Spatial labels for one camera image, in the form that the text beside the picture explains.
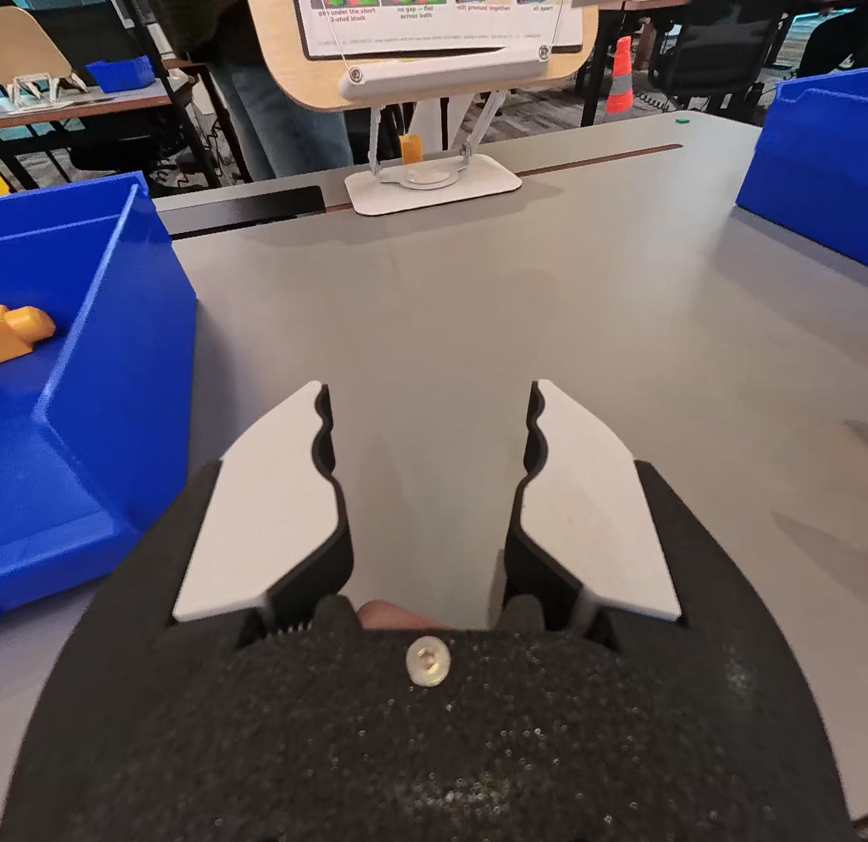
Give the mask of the tan moulded chair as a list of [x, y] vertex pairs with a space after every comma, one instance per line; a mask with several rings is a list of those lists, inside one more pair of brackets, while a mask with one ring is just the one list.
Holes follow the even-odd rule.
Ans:
[[69, 59], [29, 12], [1, 8], [1, 86], [13, 108], [23, 105], [23, 92], [44, 98], [44, 88], [56, 104], [61, 80], [74, 76]]

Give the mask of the orange traffic cone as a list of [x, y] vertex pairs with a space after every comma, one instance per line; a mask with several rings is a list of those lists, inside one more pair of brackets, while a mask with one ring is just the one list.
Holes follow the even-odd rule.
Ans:
[[612, 79], [606, 102], [605, 118], [623, 120], [632, 114], [635, 97], [633, 88], [632, 37], [618, 39], [613, 57]]

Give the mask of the blue plastic bin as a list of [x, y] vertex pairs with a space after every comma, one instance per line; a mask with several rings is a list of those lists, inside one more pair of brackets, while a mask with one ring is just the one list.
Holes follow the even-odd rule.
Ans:
[[867, 264], [867, 70], [781, 82], [736, 205]]
[[2, 197], [1, 299], [57, 327], [1, 370], [1, 610], [109, 574], [185, 486], [197, 297], [144, 178]]

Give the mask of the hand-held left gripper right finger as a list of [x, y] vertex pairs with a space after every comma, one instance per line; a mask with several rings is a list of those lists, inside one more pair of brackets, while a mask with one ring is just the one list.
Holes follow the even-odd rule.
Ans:
[[505, 540], [506, 596], [531, 595], [546, 623], [604, 610], [681, 618], [637, 463], [622, 440], [551, 381], [531, 384], [525, 476]]

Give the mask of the wooden clipboard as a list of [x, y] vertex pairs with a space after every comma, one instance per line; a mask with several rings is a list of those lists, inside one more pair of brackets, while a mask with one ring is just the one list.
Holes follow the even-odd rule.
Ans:
[[[340, 95], [339, 84], [346, 69], [352, 64], [366, 64], [374, 61], [391, 59], [409, 60], [421, 58], [446, 57], [454, 55], [470, 55], [494, 50], [461, 51], [453, 54], [434, 53], [424, 55], [389, 55], [381, 58], [326, 58], [314, 60], [305, 55], [298, 17], [294, 0], [247, 0], [255, 22], [266, 66], [276, 78], [279, 86], [302, 106], [320, 112], [338, 112], [354, 108], [371, 107], [369, 100], [349, 101]], [[545, 76], [535, 81], [517, 81], [508, 83], [512, 88], [536, 87], [553, 80], [570, 76], [590, 57], [591, 48], [598, 30], [599, 9], [595, 5], [581, 6], [578, 0], [572, 0], [573, 7], [582, 9], [582, 45], [578, 52], [556, 52], [548, 61]], [[473, 94], [467, 92], [458, 95], [476, 95], [484, 90], [492, 91], [492, 87], [483, 85], [481, 91]], [[433, 99], [446, 95], [440, 92], [429, 92], [421, 95], [399, 95], [395, 102], [418, 101]]]

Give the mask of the small blue tray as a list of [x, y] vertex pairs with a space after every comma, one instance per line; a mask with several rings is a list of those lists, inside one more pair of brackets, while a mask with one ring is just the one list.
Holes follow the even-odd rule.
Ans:
[[93, 61], [86, 64], [85, 69], [107, 95], [142, 90], [156, 81], [156, 72], [146, 55], [119, 61]]

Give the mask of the pile of colourful toy blocks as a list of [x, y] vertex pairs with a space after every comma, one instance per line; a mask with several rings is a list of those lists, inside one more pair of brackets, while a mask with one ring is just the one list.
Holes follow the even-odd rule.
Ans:
[[54, 320], [44, 310], [32, 305], [1, 305], [1, 363], [28, 355], [56, 331]]

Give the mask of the black office chair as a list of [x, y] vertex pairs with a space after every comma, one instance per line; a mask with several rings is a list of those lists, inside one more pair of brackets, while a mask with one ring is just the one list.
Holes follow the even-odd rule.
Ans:
[[671, 99], [719, 99], [756, 82], [778, 24], [792, 0], [692, 0], [672, 48], [648, 69]]

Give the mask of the printed instruction sheet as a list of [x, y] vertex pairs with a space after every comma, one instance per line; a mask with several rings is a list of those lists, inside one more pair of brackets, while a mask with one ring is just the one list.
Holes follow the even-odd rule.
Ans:
[[381, 58], [515, 45], [578, 52], [572, 0], [294, 0], [305, 55]]

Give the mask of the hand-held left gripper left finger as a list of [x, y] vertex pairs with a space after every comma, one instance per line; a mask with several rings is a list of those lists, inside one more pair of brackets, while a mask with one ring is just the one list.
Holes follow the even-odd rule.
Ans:
[[225, 452], [175, 601], [179, 622], [255, 610], [305, 623], [353, 574], [329, 388], [310, 381]]

